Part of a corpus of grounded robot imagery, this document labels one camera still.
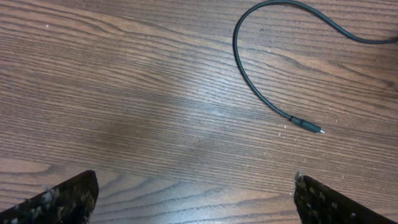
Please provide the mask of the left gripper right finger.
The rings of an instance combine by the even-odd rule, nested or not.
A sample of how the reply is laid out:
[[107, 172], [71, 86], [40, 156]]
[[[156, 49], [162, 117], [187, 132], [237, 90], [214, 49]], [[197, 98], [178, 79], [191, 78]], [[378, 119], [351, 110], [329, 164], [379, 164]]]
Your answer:
[[294, 203], [303, 224], [395, 224], [301, 172], [295, 175]]

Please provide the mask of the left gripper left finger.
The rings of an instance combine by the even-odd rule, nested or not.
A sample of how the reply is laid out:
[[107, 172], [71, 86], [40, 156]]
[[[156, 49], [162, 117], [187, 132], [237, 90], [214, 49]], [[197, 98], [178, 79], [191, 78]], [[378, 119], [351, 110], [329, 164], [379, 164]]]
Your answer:
[[96, 206], [96, 173], [86, 170], [1, 212], [1, 224], [88, 224]]

